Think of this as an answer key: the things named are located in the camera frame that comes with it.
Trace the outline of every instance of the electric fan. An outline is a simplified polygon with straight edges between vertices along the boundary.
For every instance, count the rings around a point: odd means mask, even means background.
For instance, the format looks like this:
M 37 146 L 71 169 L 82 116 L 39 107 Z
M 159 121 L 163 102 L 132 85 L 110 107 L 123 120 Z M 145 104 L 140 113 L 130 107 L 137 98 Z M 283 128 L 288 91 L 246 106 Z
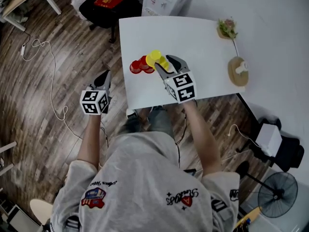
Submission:
M 236 172 L 243 178 L 245 175 L 261 184 L 258 191 L 258 205 L 268 218 L 278 218 L 287 213 L 297 198 L 298 184 L 295 178 L 286 172 L 272 174 L 264 182 L 248 174 L 249 163 L 244 161 Z

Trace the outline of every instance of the jeans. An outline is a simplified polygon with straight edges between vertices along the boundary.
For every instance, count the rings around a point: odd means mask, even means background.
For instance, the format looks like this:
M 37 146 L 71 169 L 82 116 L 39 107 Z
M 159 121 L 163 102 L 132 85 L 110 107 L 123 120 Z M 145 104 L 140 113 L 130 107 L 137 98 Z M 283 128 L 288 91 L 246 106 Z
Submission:
M 155 107 L 148 116 L 150 128 L 148 131 L 161 131 L 174 139 L 173 128 L 167 111 L 162 107 Z M 129 117 L 121 127 L 118 134 L 141 132 L 141 124 L 138 117 Z

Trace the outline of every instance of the person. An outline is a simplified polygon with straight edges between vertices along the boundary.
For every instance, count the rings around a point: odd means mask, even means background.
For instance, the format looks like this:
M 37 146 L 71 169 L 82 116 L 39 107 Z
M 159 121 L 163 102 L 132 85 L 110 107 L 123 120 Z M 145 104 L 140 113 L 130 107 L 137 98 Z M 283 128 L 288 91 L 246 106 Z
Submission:
M 90 116 L 77 160 L 55 199 L 51 231 L 232 231 L 239 175 L 222 172 L 218 145 L 196 102 L 183 107 L 203 168 L 201 181 L 179 168 L 162 106 L 151 109 L 147 132 L 141 132 L 137 113 L 127 110 L 99 171 L 101 116 Z

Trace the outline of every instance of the gray t-shirt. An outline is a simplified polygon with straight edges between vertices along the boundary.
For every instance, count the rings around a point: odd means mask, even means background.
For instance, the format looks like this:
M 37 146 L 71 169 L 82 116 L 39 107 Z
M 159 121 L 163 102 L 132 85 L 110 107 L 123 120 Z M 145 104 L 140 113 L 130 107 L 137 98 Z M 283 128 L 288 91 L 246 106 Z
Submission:
M 157 131 L 120 135 L 107 155 L 99 172 L 85 161 L 71 163 L 53 206 L 53 232 L 71 231 L 74 215 L 82 232 L 233 230 L 237 173 L 197 180 L 179 169 L 173 139 Z

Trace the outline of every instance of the shirt logo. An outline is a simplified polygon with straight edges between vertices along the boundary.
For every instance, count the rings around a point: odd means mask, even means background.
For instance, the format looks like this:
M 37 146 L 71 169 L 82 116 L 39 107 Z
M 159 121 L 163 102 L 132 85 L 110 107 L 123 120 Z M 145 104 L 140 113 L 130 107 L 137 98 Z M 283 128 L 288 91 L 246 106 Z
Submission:
M 82 199 L 81 204 L 82 206 L 88 205 L 90 209 L 94 207 L 101 209 L 105 205 L 103 202 L 105 195 L 106 192 L 101 188 L 94 188 L 85 193 L 85 198 Z
M 198 196 L 198 191 L 197 188 L 188 189 L 177 193 L 175 196 L 173 196 L 170 192 L 168 192 L 167 196 L 168 196 L 168 198 L 166 198 L 167 205 L 173 205 L 182 202 L 185 205 L 182 207 L 182 210 L 185 210 L 187 207 L 191 207 L 192 199 Z
M 211 197 L 211 207 L 215 212 L 220 212 L 226 209 L 227 205 L 222 200 L 214 199 Z
M 238 200 L 238 189 L 232 189 L 230 191 L 230 199 L 231 199 L 231 201 L 237 201 Z
M 95 181 L 95 182 L 92 182 L 90 184 L 90 186 L 101 186 L 101 185 L 107 185 L 108 187 L 112 186 L 112 185 L 115 185 L 117 183 L 117 181 L 114 181 L 114 182 L 105 182 L 105 181 Z

